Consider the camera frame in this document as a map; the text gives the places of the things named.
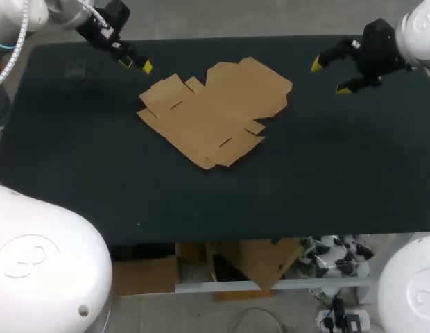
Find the flattened cardboard box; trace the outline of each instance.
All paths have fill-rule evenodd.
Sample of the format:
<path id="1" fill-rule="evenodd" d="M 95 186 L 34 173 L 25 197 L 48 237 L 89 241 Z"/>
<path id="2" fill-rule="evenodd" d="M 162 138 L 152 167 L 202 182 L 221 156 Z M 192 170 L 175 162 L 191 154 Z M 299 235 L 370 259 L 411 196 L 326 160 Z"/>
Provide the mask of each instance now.
<path id="1" fill-rule="evenodd" d="M 264 137 L 256 119 L 287 106 L 292 83 L 253 58 L 219 62 L 207 71 L 206 86 L 177 74 L 155 83 L 140 98 L 138 115 L 192 162 L 204 169 L 230 166 Z"/>

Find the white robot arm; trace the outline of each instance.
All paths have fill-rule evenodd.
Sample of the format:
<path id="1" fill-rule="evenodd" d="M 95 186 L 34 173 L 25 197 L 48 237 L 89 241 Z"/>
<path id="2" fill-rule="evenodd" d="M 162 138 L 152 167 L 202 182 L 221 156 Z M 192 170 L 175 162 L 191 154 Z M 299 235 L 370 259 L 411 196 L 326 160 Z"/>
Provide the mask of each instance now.
<path id="1" fill-rule="evenodd" d="M 430 0 L 424 0 L 410 15 L 405 15 L 395 31 L 403 59 L 412 66 L 430 71 Z"/>
<path id="2" fill-rule="evenodd" d="M 394 71 L 419 66 L 430 71 L 430 0 L 405 15 L 396 28 L 378 19 L 365 26 L 361 40 L 343 38 L 335 47 L 318 54 L 311 71 L 348 56 L 355 61 L 361 77 L 339 84 L 339 94 L 378 87 L 383 76 Z"/>
<path id="3" fill-rule="evenodd" d="M 119 37 L 129 16 L 121 0 L 112 0 L 105 8 L 94 8 L 94 0 L 0 0 L 0 55 L 12 52 L 0 84 L 14 67 L 26 37 L 49 19 L 65 29 L 75 29 L 93 47 L 109 52 L 126 67 L 134 64 L 149 74 L 148 58 Z"/>
<path id="4" fill-rule="evenodd" d="M 0 84 L 15 66 L 26 37 L 40 30 L 49 18 L 65 28 L 78 28 L 94 15 L 99 25 L 107 28 L 93 4 L 93 0 L 0 0 L 0 53 L 12 51 Z"/>

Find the black tabletop mat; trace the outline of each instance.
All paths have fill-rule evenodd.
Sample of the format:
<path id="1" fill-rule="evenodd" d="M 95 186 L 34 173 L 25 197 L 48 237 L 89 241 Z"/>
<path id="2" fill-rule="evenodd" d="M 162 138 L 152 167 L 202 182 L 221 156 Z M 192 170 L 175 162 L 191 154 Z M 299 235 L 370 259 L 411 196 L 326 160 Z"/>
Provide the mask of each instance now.
<path id="1" fill-rule="evenodd" d="M 310 74 L 338 37 L 137 42 L 151 76 L 86 44 L 31 55 L 0 143 L 0 182 L 69 208 L 112 245 L 430 231 L 430 81 L 421 70 L 335 95 L 356 75 Z M 231 168 L 203 171 L 138 118 L 138 95 L 178 73 L 203 83 L 218 61 L 252 56 L 293 81 L 289 107 Z M 87 81 L 66 80 L 84 62 Z"/>

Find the gray floor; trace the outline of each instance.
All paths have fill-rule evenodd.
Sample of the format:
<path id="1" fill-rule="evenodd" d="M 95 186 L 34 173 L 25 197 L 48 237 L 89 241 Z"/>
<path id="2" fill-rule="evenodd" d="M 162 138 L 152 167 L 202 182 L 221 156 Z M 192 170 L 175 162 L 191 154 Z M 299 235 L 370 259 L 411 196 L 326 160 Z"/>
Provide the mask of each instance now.
<path id="1" fill-rule="evenodd" d="M 126 0 L 132 17 L 122 36 L 138 40 L 353 34 L 360 33 L 365 24 L 379 17 L 394 24 L 419 2 L 421 0 Z M 15 95 L 32 47 L 80 40 L 75 32 L 52 25 L 33 36 L 6 82 L 9 95 Z M 271 299 L 223 303 L 213 302 L 210 294 L 126 297 L 115 306 L 108 333 L 224 333 L 235 315 L 248 307 L 271 310 L 287 326 L 288 333 L 318 332 L 313 320 L 320 303 L 307 290 L 297 290 L 280 292 Z M 378 321 L 375 308 L 368 310 Z M 268 317 L 255 314 L 246 317 L 237 332 L 278 330 Z M 373 332 L 382 331 L 374 328 Z"/>
<path id="2" fill-rule="evenodd" d="M 211 294 L 130 296 L 114 307 L 106 333 L 227 333 L 236 315 L 260 307 L 276 315 L 286 333 L 318 333 L 313 324 L 322 305 L 305 289 L 280 291 L 272 298 L 214 302 Z M 365 307 L 379 323 L 375 307 Z M 378 327 L 372 332 L 380 333 Z M 234 333 L 278 333 L 278 325 L 261 312 L 246 314 Z"/>

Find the cardboard sheet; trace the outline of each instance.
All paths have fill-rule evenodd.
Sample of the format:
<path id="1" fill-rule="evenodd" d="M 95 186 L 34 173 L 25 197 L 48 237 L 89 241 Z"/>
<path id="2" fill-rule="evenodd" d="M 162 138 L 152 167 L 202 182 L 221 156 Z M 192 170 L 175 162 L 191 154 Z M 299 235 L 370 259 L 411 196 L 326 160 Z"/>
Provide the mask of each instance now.
<path id="1" fill-rule="evenodd" d="M 236 269 L 265 291 L 277 283 L 303 251 L 293 238 L 223 241 L 214 246 Z"/>
<path id="2" fill-rule="evenodd" d="M 138 115 L 192 162 L 204 169 L 230 166 L 264 137 L 256 119 L 287 106 L 292 83 L 253 58 L 219 62 L 207 71 L 206 86 L 196 78 L 184 84 L 174 74 L 140 98 Z"/>
<path id="3" fill-rule="evenodd" d="M 177 280 L 175 256 L 113 263 L 112 288 L 118 296 L 174 293 Z"/>

